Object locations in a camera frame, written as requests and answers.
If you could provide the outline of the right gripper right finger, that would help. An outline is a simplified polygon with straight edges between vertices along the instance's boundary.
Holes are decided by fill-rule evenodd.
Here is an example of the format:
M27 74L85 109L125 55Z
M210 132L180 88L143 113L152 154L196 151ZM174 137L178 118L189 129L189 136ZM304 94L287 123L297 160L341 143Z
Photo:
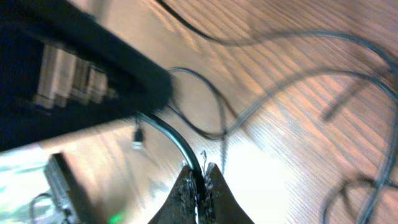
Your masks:
M199 223L254 224L240 207L218 166L211 162L204 176L204 196L199 202Z

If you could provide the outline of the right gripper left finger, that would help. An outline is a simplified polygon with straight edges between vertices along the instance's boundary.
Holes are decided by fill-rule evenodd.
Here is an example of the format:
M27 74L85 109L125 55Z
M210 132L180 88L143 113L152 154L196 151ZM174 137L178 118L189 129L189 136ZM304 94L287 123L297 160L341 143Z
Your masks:
M196 196L193 172L183 166L163 206L148 224L196 224Z

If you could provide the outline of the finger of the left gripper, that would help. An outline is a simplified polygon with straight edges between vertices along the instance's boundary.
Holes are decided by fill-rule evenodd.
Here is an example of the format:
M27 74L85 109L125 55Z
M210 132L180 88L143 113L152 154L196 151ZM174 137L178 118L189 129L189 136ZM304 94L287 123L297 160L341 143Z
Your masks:
M102 26L106 1L1 2L1 150L151 113L170 74Z

